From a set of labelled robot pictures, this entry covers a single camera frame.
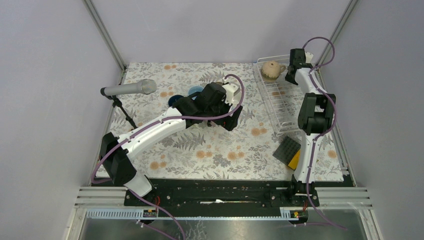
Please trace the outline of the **light blue cup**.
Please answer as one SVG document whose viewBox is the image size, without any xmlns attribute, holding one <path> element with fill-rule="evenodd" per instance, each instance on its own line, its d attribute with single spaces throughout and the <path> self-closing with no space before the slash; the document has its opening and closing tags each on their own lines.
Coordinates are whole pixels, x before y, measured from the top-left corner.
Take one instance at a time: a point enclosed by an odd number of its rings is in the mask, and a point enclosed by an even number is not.
<svg viewBox="0 0 424 240">
<path fill-rule="evenodd" d="M 189 95 L 192 95 L 192 94 L 194 94 L 194 93 L 201 92 L 203 89 L 204 89 L 204 88 L 203 88 L 202 86 L 198 86 L 198 85 L 196 85 L 196 86 L 192 86 L 192 87 L 188 90 L 187 95 L 189 96 Z"/>
</svg>

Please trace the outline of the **beige ribbed cup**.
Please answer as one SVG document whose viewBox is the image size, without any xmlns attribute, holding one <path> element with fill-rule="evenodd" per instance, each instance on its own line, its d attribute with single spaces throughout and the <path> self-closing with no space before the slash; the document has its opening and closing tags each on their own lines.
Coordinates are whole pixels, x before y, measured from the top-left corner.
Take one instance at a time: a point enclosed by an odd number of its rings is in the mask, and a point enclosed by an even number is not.
<svg viewBox="0 0 424 240">
<path fill-rule="evenodd" d="M 264 81 L 275 82 L 286 69 L 286 65 L 277 61 L 266 61 L 260 69 L 260 74 Z"/>
</svg>

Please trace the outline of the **dark blue cup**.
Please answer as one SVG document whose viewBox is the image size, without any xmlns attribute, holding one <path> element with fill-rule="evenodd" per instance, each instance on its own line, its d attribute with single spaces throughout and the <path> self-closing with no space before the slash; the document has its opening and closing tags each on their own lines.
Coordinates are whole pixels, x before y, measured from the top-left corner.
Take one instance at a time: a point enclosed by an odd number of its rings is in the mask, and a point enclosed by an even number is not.
<svg viewBox="0 0 424 240">
<path fill-rule="evenodd" d="M 176 95 L 173 95 L 173 96 L 171 96 L 169 99 L 168 99 L 168 106 L 169 107 L 172 107 L 173 106 L 173 104 L 176 102 L 176 101 L 178 101 L 179 99 L 181 99 L 181 98 L 183 98 L 184 96 L 183 95 L 180 95 L 180 94 L 176 94 Z"/>
</svg>

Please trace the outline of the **silver microphone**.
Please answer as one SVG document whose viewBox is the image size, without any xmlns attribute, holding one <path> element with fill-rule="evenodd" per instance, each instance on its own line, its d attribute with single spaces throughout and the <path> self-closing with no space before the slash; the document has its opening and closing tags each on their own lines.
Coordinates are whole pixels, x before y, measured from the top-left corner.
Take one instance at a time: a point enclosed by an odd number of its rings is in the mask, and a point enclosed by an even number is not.
<svg viewBox="0 0 424 240">
<path fill-rule="evenodd" d="M 141 81 L 135 83 L 103 87 L 100 89 L 100 93 L 105 97 L 112 97 L 131 94 L 149 95 L 154 93 L 156 90 L 157 84 L 154 80 L 142 79 Z"/>
</svg>

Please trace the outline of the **black tripod mic stand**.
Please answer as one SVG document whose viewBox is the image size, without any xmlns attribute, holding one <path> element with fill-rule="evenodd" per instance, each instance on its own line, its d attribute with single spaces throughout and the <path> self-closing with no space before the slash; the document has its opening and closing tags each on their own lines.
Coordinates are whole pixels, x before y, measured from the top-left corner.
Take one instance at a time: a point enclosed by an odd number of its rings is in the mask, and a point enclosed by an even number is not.
<svg viewBox="0 0 424 240">
<path fill-rule="evenodd" d="M 127 111 L 125 110 L 125 108 L 123 107 L 123 103 L 121 102 L 121 100 L 119 98 L 117 98 L 115 95 L 111 96 L 111 100 L 113 101 L 112 106 L 113 107 L 118 107 L 122 113 L 125 116 L 125 120 L 132 126 L 133 129 L 136 129 L 136 123 L 134 122 L 133 118 L 127 113 Z"/>
</svg>

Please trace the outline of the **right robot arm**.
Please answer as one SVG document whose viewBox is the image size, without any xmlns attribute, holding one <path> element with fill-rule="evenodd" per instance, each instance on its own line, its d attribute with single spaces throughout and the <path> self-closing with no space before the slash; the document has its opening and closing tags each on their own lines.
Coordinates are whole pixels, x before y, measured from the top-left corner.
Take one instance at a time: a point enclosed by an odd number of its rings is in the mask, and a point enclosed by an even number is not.
<svg viewBox="0 0 424 240">
<path fill-rule="evenodd" d="M 298 164 L 285 192 L 292 206 L 302 207 L 315 194 L 315 168 L 322 137 L 334 127 L 336 96 L 319 84 L 316 70 L 307 62 L 303 48 L 290 50 L 285 80 L 300 87 L 304 95 L 297 125 L 301 130 Z"/>
</svg>

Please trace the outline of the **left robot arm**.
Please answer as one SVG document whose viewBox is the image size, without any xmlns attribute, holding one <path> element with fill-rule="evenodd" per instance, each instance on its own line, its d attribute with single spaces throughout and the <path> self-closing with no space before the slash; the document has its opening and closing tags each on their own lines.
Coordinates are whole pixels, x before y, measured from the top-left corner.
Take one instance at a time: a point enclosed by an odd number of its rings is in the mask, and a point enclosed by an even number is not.
<svg viewBox="0 0 424 240">
<path fill-rule="evenodd" d="M 120 136 L 107 133 L 102 139 L 99 165 L 114 186 L 126 187 L 142 205 L 148 206 L 154 202 L 155 192 L 148 178 L 133 166 L 137 156 L 164 138 L 203 121 L 232 131 L 238 125 L 244 96 L 242 83 L 209 83 L 202 91 L 180 97 L 141 127 Z"/>
</svg>

